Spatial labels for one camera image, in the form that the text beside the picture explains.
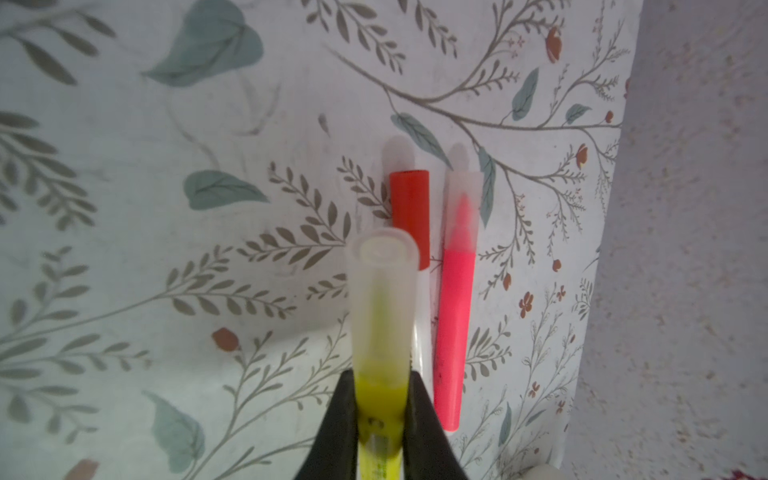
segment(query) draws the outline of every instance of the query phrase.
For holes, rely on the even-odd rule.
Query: highlighter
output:
[[[440,307],[435,341],[435,411],[447,433],[458,430],[475,278],[482,172],[448,172]]]
[[[419,248],[404,230],[382,228],[353,240],[345,254],[360,475],[362,480],[396,480]]]
[[[411,367],[422,376],[429,398],[433,399],[432,300],[429,295],[429,172],[394,172],[389,175],[389,189],[392,192],[392,225],[410,233],[419,247]]]

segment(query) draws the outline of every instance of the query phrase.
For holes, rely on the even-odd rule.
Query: speckled floor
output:
[[[645,2],[562,468],[768,475],[768,2]]]

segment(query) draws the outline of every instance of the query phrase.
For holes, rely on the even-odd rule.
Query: pink highlighter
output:
[[[475,279],[482,172],[448,172],[440,310],[435,343],[435,411],[447,433],[458,430]]]

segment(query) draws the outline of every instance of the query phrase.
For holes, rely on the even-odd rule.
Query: floral pattern paper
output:
[[[400,167],[433,297],[445,172],[484,174],[457,458],[559,465],[640,6],[0,5],[3,470],[292,478]]]

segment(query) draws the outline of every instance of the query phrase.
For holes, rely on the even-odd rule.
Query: clear plastic cap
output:
[[[483,173],[449,171],[445,182],[445,249],[475,252]]]
[[[407,383],[419,248],[404,230],[381,228],[357,237],[345,253],[355,375]]]

